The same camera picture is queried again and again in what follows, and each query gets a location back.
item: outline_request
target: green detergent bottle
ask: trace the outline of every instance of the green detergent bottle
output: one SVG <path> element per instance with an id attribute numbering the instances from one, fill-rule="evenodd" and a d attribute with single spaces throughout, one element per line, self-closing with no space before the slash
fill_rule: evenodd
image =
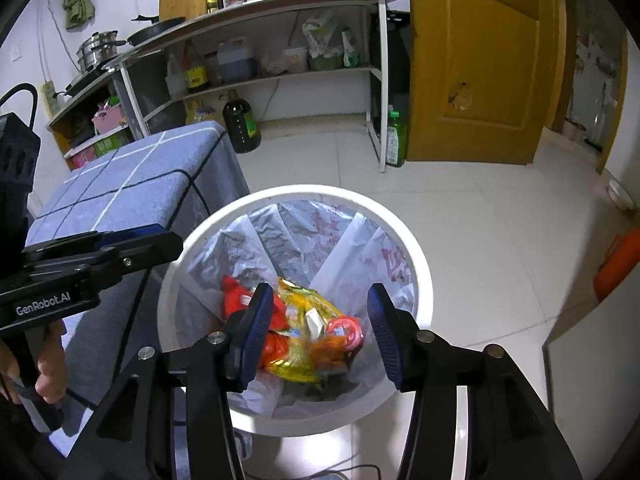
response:
<path id="1" fill-rule="evenodd" d="M 400 112 L 389 110 L 386 126 L 386 163 L 395 168 L 406 159 L 406 124 L 400 120 Z"/>

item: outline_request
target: trash can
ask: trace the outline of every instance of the trash can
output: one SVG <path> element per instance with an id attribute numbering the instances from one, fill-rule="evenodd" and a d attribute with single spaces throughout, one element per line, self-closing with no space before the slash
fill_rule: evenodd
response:
<path id="1" fill-rule="evenodd" d="M 253 193 L 214 213 L 169 264 L 158 303 L 162 351 L 185 348 L 222 323 L 225 274 L 244 286 L 278 276 L 318 291 L 361 323 L 364 340 L 334 400 L 296 397 L 283 380 L 258 370 L 243 394 L 229 394 L 235 428 L 271 436 L 324 433 L 373 412 L 394 391 L 367 317 L 367 291 L 381 282 L 396 308 L 420 328 L 433 315 L 429 266 L 409 229 L 363 195 L 301 184 Z"/>

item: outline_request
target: screw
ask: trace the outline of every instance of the screw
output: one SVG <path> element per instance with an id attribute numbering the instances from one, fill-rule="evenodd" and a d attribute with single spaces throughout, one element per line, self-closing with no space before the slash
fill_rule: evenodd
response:
<path id="1" fill-rule="evenodd" d="M 486 352 L 491 356 L 499 359 L 504 356 L 504 348 L 500 345 L 491 344 L 486 348 Z"/>
<path id="2" fill-rule="evenodd" d="M 154 356 L 156 350 L 152 346 L 143 346 L 140 350 L 138 350 L 138 358 L 146 361 Z"/>
<path id="3" fill-rule="evenodd" d="M 421 343 L 433 343 L 436 341 L 436 335 L 431 330 L 418 330 L 415 336 Z"/>
<path id="4" fill-rule="evenodd" d="M 207 341 L 209 341 L 212 345 L 219 345 L 226 339 L 226 334 L 224 332 L 211 332 L 207 336 Z"/>

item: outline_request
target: bottle label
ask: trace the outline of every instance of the bottle label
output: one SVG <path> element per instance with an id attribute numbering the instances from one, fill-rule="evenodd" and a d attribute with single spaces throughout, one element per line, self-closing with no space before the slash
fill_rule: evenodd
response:
<path id="1" fill-rule="evenodd" d="M 398 163 L 398 151 L 398 130 L 393 126 L 389 126 L 386 129 L 386 162 L 388 164 Z"/>
<path id="2" fill-rule="evenodd" d="M 197 88 L 200 85 L 204 85 L 209 82 L 209 77 L 207 76 L 207 69 L 203 66 L 195 66 L 194 68 L 190 68 L 187 70 L 187 82 L 189 84 L 189 88 Z"/>
<path id="3" fill-rule="evenodd" d="M 248 112 L 244 115 L 244 123 L 246 124 L 246 132 L 247 135 L 249 135 L 249 138 L 258 133 L 258 127 L 255 125 L 253 112 Z"/>

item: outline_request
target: frying pan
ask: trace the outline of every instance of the frying pan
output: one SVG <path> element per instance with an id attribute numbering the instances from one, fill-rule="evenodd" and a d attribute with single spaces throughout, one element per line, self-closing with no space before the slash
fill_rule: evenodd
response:
<path id="1" fill-rule="evenodd" d="M 131 20 L 132 22 L 151 22 L 151 25 L 148 27 L 142 28 L 137 32 L 134 32 L 131 36 L 127 38 L 132 46 L 137 46 L 140 43 L 143 43 L 146 40 L 150 40 L 152 37 L 157 36 L 158 34 L 163 33 L 170 28 L 176 27 L 181 23 L 186 21 L 185 17 L 180 18 L 170 18 L 168 20 L 160 21 L 159 16 L 140 16 Z"/>

